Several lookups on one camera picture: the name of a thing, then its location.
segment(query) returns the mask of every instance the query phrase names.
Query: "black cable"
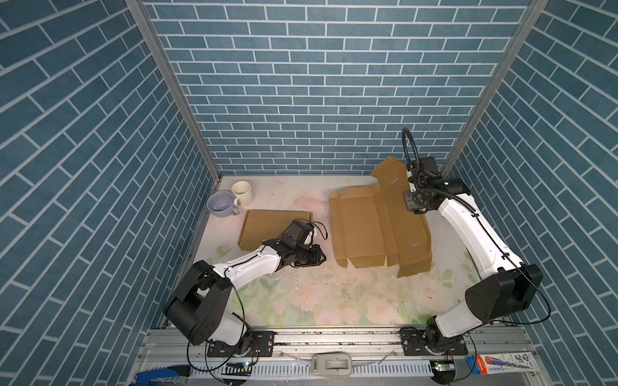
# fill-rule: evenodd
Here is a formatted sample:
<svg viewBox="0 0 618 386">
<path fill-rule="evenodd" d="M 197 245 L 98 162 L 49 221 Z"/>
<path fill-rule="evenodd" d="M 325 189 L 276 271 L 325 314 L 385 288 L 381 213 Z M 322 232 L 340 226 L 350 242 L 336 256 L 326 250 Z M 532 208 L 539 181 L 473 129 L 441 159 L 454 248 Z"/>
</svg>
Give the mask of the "black cable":
<svg viewBox="0 0 618 386">
<path fill-rule="evenodd" d="M 226 279 L 228 279 L 227 278 L 227 270 L 230 269 L 230 268 L 231 267 L 226 268 L 226 270 L 223 272 L 223 276 L 225 276 Z M 230 283 L 232 284 L 232 288 L 234 289 L 234 292 L 236 292 L 236 297 L 238 298 L 238 302 L 240 303 L 240 308 L 242 310 L 242 320 L 243 320 L 243 325 L 242 325 L 242 328 L 240 330 L 240 338 L 238 339 L 238 343 L 236 343 L 236 346 L 235 346 L 234 350 L 232 350 L 232 353 L 230 354 L 230 356 L 228 356 L 227 359 L 225 361 L 223 361 L 223 363 L 221 363 L 217 367 L 213 367 L 212 369 L 209 368 L 208 367 L 208 343 L 207 343 L 206 344 L 206 348 L 204 350 L 204 364 L 206 366 L 206 370 L 201 370 L 201 369 L 195 367 L 191 363 L 191 360 L 189 360 L 189 344 L 190 344 L 190 342 L 187 342 L 187 362 L 189 363 L 189 366 L 191 366 L 191 368 L 196 370 L 196 371 L 208 372 L 212 378 L 215 378 L 216 380 L 218 380 L 219 382 L 221 382 L 222 384 L 225 384 L 225 385 L 227 385 L 227 383 L 225 383 L 225 381 L 223 381 L 222 379 L 217 378 L 216 375 L 213 374 L 213 371 L 215 371 L 215 370 L 225 366 L 225 364 L 227 362 L 229 362 L 230 359 L 232 359 L 232 357 L 234 355 L 234 352 L 236 350 L 238 350 L 238 348 L 240 347 L 240 344 L 242 342 L 242 337 L 245 335 L 245 323 L 244 323 L 244 320 L 245 320 L 245 307 L 242 304 L 242 300 L 240 300 L 240 295 L 238 294 L 238 291 L 236 290 L 236 286 L 234 285 L 234 283 L 231 282 L 231 280 L 230 280 Z"/>
<path fill-rule="evenodd" d="M 539 319 L 537 321 L 534 322 L 509 322 L 509 321 L 502 321 L 499 319 L 495 319 L 492 321 L 488 321 L 487 323 L 492 323 L 492 322 L 500 322 L 500 323 L 505 323 L 505 324 L 514 324 L 514 325 L 532 325 L 532 324 L 538 324 L 538 323 L 542 323 L 546 320 L 549 319 L 549 317 L 551 316 L 551 306 L 549 305 L 549 301 L 547 300 L 547 298 L 545 297 L 545 295 L 543 294 L 543 292 L 541 292 L 541 290 L 532 282 L 532 280 L 523 273 L 523 271 L 517 266 L 515 265 L 515 263 L 513 262 L 513 260 L 511 260 L 509 258 L 509 254 L 505 253 L 502 248 L 500 248 L 500 246 L 498 245 L 498 243 L 496 243 L 496 241 L 494 240 L 494 238 L 491 236 L 491 234 L 489 234 L 489 232 L 487 231 L 487 229 L 485 228 L 485 226 L 483 225 L 483 223 L 481 222 L 481 220 L 479 219 L 479 215 L 478 213 L 476 213 L 476 209 L 471 205 L 468 204 L 463 198 L 458 197 L 456 195 L 453 195 L 447 191 L 444 191 L 442 189 L 436 189 L 436 188 L 420 188 L 419 184 L 418 184 L 418 174 L 420 171 L 420 159 L 418 157 L 418 149 L 417 149 L 417 145 L 414 142 L 414 138 L 412 138 L 412 134 L 410 133 L 410 130 L 408 130 L 407 128 L 404 128 L 402 130 L 401 133 L 401 137 L 402 137 L 402 141 L 404 144 L 404 154 L 405 154 L 405 158 L 406 161 L 408 161 L 408 165 L 411 164 L 411 160 L 410 160 L 410 156 L 408 155 L 408 146 L 405 142 L 405 138 L 408 137 L 408 139 L 410 140 L 410 144 L 412 145 L 412 149 L 414 150 L 414 156 L 416 157 L 415 159 L 415 181 L 416 181 L 416 188 L 418 191 L 420 191 L 421 193 L 435 193 L 435 194 L 439 194 L 439 195 L 443 195 L 447 198 L 450 199 L 454 199 L 456 202 L 458 202 L 459 204 L 461 204 L 465 209 L 468 210 L 468 212 L 470 212 L 470 214 L 472 215 L 472 217 L 476 217 L 476 221 L 478 221 L 479 225 L 481 226 L 481 228 L 485 231 L 485 233 L 487 234 L 487 236 L 489 237 L 489 239 L 491 240 L 491 242 L 496 246 L 496 248 L 498 249 L 498 251 L 500 251 L 500 253 L 502 254 L 502 258 L 503 259 L 507 259 L 511 265 L 513 265 L 518 271 L 519 273 L 521 273 L 526 280 L 529 281 L 529 283 L 532 285 L 532 287 L 534 287 L 536 289 L 536 291 L 541 295 L 541 297 L 543 298 L 543 300 L 545 301 L 545 305 L 547 306 L 547 315 L 545 315 L 544 318 Z"/>
<path fill-rule="evenodd" d="M 410 165 L 412 161 L 410 160 L 410 156 L 408 155 L 408 146 L 405 142 L 406 137 L 410 141 L 410 145 L 412 145 L 412 151 L 414 152 L 414 182 L 416 188 L 418 189 L 418 175 L 420 174 L 421 169 L 421 159 L 418 154 L 417 144 L 414 142 L 414 137 L 412 136 L 412 133 L 410 133 L 410 130 L 408 130 L 407 127 L 404 127 L 404 129 L 401 130 L 401 140 L 404 144 L 405 160 L 408 161 L 408 165 Z"/>
<path fill-rule="evenodd" d="M 543 300 L 545 300 L 545 305 L 547 306 L 547 315 L 545 315 L 544 318 L 539 319 L 537 321 L 534 322 L 511 322 L 511 321 L 502 321 L 499 319 L 495 319 L 493 321 L 489 321 L 488 323 L 491 322 L 500 322 L 500 323 L 505 323 L 505 324 L 515 324 L 515 325 L 533 325 L 533 324 L 539 324 L 539 323 L 543 323 L 544 321 L 548 320 L 549 317 L 551 316 L 551 307 L 549 305 L 549 301 L 547 300 L 547 298 L 545 297 L 545 295 L 543 294 L 543 292 L 541 292 L 541 290 L 539 289 L 539 287 L 537 287 L 532 280 L 530 280 L 530 278 L 528 278 L 528 276 L 526 276 L 521 269 L 519 269 L 518 266 L 515 265 L 515 263 L 513 263 L 513 261 L 509 258 L 509 254 L 505 254 L 503 257 L 505 257 L 515 268 L 517 268 L 517 270 L 519 271 L 519 273 L 521 273 L 532 285 L 532 287 L 534 287 L 536 289 L 536 291 L 539 293 L 539 295 L 541 295 L 541 297 L 543 298 Z"/>
<path fill-rule="evenodd" d="M 257 253 L 256 253 L 256 254 L 254 254 L 253 256 L 251 256 L 248 260 L 241 261 L 241 262 L 237 262 L 237 263 L 236 263 L 236 264 L 234 264 L 233 266 L 229 266 L 229 267 L 227 267 L 227 268 L 226 268 L 226 272 L 227 272 L 227 270 L 228 270 L 228 269 L 230 269 L 230 268 L 234 268 L 235 266 L 239 266 L 239 265 L 241 265 L 241 264 L 245 264 L 246 262 L 250 262 L 251 260 L 255 259 L 256 257 L 258 257 L 258 254 L 257 254 Z"/>
<path fill-rule="evenodd" d="M 205 365 L 206 365 L 206 370 L 202 370 L 202 369 L 200 369 L 200 368 L 198 368 L 198 367 L 195 367 L 195 366 L 193 365 L 193 363 L 191 363 L 191 359 L 189 359 L 189 345 L 190 345 L 190 344 L 191 344 L 191 341 L 187 341 L 187 363 L 189 363 L 189 366 L 190 366 L 193 370 L 196 370 L 196 371 L 199 371 L 199 372 L 207 372 L 207 373 L 209 373 L 209 374 L 210 374 L 210 376 L 211 376 L 212 378 L 215 378 L 216 380 L 218 380 L 218 381 L 219 381 L 219 382 L 221 382 L 222 384 L 227 385 L 227 383 L 225 383 L 225 381 L 223 381 L 222 379 L 217 378 L 217 377 L 216 377 L 216 375 L 214 375 L 214 374 L 212 373 L 212 371 L 213 371 L 213 370 L 216 370 L 216 369 L 218 369 L 218 368 L 219 368 L 219 367 L 221 367 L 221 366 L 216 367 L 216 368 L 214 368 L 214 369 L 209 369 L 209 368 L 208 368 L 208 360 L 207 360 L 207 358 L 206 358 L 206 357 L 208 356 L 208 344 L 206 344 L 206 347 L 205 347 L 205 349 L 204 349 L 204 363 L 205 363 Z M 227 361 L 228 361 L 229 359 L 230 359 L 230 358 L 228 358 L 228 359 L 227 359 L 225 362 L 223 362 L 221 365 L 226 364 L 226 363 L 227 363 Z"/>
<path fill-rule="evenodd" d="M 470 338 L 470 341 L 472 342 L 472 345 L 474 346 L 474 364 L 472 365 L 472 368 L 470 369 L 470 372 L 468 374 L 466 374 L 465 377 L 459 378 L 459 379 L 454 379 L 452 381 L 449 382 L 450 384 L 454 384 L 455 382 L 459 382 L 460 380 L 464 380 L 467 377 L 471 376 L 472 373 L 474 372 L 474 369 L 476 369 L 476 356 L 478 355 L 478 351 L 476 350 L 476 344 L 474 343 L 474 339 L 472 339 L 472 335 L 470 333 L 468 333 L 468 337 Z"/>
<path fill-rule="evenodd" d="M 311 221 L 308 224 L 314 226 L 317 230 L 319 230 L 320 231 L 320 235 L 322 235 L 322 238 L 324 240 L 326 240 L 328 238 L 328 231 L 326 230 L 326 225 L 322 224 L 320 221 Z M 324 227 L 324 232 L 326 233 L 326 236 L 324 236 L 324 233 L 322 233 L 322 230 L 320 229 L 320 227 L 315 225 L 315 224 L 320 224 L 320 225 L 322 225 Z"/>
</svg>

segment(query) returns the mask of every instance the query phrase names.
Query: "flattened cardboard box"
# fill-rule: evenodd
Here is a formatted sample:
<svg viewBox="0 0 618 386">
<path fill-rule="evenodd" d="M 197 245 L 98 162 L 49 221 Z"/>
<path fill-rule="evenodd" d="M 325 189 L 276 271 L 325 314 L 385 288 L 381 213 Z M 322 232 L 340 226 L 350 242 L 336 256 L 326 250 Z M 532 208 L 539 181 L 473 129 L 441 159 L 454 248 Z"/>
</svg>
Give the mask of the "flattened cardboard box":
<svg viewBox="0 0 618 386">
<path fill-rule="evenodd" d="M 238 237 L 238 247 L 241 251 L 255 251 L 262 241 L 279 237 L 294 219 L 311 221 L 311 212 L 249 210 Z"/>
<path fill-rule="evenodd" d="M 431 233 L 425 215 L 408 212 L 410 189 L 405 165 L 388 157 L 370 174 L 368 187 L 334 190 L 329 199 L 334 254 L 337 263 L 356 268 L 399 264 L 397 277 L 431 269 Z"/>
</svg>

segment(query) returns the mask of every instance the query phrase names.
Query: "brick wallpaper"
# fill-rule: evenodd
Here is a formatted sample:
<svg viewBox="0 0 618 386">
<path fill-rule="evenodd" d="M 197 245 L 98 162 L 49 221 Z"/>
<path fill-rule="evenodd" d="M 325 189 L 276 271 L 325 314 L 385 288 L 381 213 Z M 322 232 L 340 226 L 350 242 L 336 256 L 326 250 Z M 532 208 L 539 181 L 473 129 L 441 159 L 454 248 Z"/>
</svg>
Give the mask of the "brick wallpaper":
<svg viewBox="0 0 618 386">
<path fill-rule="evenodd" d="M 456 164 L 545 274 L 554 312 L 527 331 L 556 385 L 618 384 L 617 19 L 613 0 L 550 0 Z"/>
<path fill-rule="evenodd" d="M 212 179 L 123 0 L 0 2 L 0 384 L 125 384 Z"/>
<path fill-rule="evenodd" d="M 442 163 L 528 0 L 146 0 L 227 174 Z"/>
</svg>

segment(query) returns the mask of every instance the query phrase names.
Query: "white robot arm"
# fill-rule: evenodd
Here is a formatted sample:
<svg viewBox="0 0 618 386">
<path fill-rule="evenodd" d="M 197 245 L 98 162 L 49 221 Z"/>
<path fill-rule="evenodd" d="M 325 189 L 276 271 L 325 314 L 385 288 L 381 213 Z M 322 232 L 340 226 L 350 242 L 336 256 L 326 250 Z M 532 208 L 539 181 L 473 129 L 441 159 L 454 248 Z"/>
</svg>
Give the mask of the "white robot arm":
<svg viewBox="0 0 618 386">
<path fill-rule="evenodd" d="M 232 289 L 286 266 L 319 266 L 326 261 L 320 246 L 311 241 L 316 225 L 294 220 L 277 239 L 264 241 L 257 250 L 235 260 L 210 265 L 194 263 L 167 301 L 163 313 L 189 339 L 199 345 L 207 339 L 241 348 L 250 338 L 246 322 L 224 314 Z M 207 291 L 203 296 L 198 291 Z"/>
<path fill-rule="evenodd" d="M 406 139 L 414 150 L 414 161 L 408 155 Z M 404 192 L 407 209 L 416 214 L 438 210 L 463 240 L 481 278 L 466 290 L 465 301 L 428 320 L 425 343 L 431 351 L 442 353 L 459 335 L 527 309 L 543 275 L 536 265 L 524 264 L 504 243 L 460 178 L 443 178 L 433 157 L 420 158 L 407 129 L 402 131 L 402 140 L 410 184 L 410 190 Z"/>
</svg>

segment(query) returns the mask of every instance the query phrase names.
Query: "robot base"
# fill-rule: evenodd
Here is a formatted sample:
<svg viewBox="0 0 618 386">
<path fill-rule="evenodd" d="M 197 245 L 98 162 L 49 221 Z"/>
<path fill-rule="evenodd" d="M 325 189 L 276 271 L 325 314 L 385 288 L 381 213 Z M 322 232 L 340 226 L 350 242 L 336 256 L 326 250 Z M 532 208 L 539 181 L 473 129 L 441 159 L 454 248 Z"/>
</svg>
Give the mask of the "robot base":
<svg viewBox="0 0 618 386">
<path fill-rule="evenodd" d="M 432 328 L 431 319 L 424 332 L 414 327 L 403 327 L 399 330 L 399 335 L 406 356 L 445 355 L 449 350 L 451 355 L 468 355 L 463 337 L 442 337 L 437 326 Z"/>
<path fill-rule="evenodd" d="M 214 343 L 211 342 L 210 345 L 208 345 L 208 357 L 209 358 L 227 358 L 232 353 L 242 354 L 244 351 L 247 350 L 249 345 L 254 344 L 254 343 L 257 343 L 258 349 L 260 351 L 260 356 L 262 357 L 273 356 L 273 343 L 274 343 L 274 332 L 273 331 L 251 331 L 250 338 L 244 337 L 243 339 L 246 339 L 248 344 L 241 345 L 243 349 L 239 350 L 241 351 L 240 353 L 235 352 L 235 349 L 236 349 L 235 345 L 230 346 L 227 343 L 220 342 L 218 340 L 215 340 Z"/>
</svg>

